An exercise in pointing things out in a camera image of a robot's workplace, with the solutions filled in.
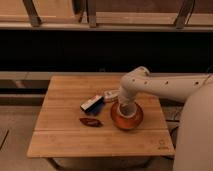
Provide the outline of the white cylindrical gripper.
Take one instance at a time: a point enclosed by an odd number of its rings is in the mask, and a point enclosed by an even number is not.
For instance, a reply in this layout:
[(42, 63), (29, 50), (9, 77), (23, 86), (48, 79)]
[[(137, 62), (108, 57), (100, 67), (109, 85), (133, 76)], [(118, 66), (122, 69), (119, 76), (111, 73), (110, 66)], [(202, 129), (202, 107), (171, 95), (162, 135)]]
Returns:
[(124, 118), (131, 118), (136, 114), (137, 107), (135, 99), (127, 99), (125, 97), (118, 98), (118, 114)]

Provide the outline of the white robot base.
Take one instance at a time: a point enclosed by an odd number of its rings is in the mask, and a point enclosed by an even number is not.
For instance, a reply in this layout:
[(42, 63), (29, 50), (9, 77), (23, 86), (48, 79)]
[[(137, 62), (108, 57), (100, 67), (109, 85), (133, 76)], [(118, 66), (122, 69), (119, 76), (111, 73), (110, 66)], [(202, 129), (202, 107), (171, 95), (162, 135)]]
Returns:
[(213, 84), (198, 89), (184, 105), (173, 171), (213, 171)]

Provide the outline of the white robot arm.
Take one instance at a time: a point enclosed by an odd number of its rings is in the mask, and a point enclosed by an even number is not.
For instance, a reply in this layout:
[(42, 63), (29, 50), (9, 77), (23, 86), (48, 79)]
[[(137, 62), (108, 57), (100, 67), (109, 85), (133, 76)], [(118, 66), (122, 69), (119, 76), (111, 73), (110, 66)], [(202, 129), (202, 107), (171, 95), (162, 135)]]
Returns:
[(135, 99), (138, 93), (183, 102), (190, 112), (213, 110), (213, 74), (155, 75), (146, 67), (138, 67), (121, 77), (119, 107), (121, 116), (130, 118), (136, 114)]

